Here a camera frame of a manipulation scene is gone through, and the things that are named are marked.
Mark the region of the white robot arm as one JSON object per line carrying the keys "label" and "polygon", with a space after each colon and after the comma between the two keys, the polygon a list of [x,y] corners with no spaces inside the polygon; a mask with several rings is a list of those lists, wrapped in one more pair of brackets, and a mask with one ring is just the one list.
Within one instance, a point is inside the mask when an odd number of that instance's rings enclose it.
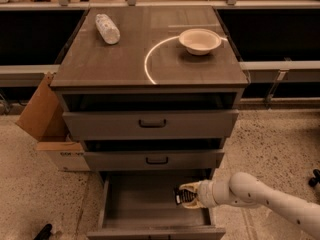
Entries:
{"label": "white robot arm", "polygon": [[263,205],[316,240],[320,239],[318,204],[275,190],[248,173],[237,172],[220,182],[202,180],[182,184],[174,193],[176,204],[186,209]]}

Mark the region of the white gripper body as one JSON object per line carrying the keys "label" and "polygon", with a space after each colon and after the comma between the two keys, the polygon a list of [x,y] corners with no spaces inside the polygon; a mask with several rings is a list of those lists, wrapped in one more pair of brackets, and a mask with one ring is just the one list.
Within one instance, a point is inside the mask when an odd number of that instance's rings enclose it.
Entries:
{"label": "white gripper body", "polygon": [[202,208],[213,208],[217,206],[217,202],[214,198],[212,181],[204,180],[199,183],[197,199]]}

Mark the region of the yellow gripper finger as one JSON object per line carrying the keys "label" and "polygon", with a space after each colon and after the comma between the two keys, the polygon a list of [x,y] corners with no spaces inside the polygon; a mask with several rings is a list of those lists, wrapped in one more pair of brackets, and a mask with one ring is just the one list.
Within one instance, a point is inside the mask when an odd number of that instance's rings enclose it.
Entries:
{"label": "yellow gripper finger", "polygon": [[180,190],[187,190],[190,192],[196,192],[198,190],[198,187],[200,185],[200,182],[191,182],[191,183],[186,183],[182,184],[179,186]]}
{"label": "yellow gripper finger", "polygon": [[182,203],[182,206],[186,209],[201,209],[202,208],[201,203],[197,199],[194,199],[192,201],[185,201]]}

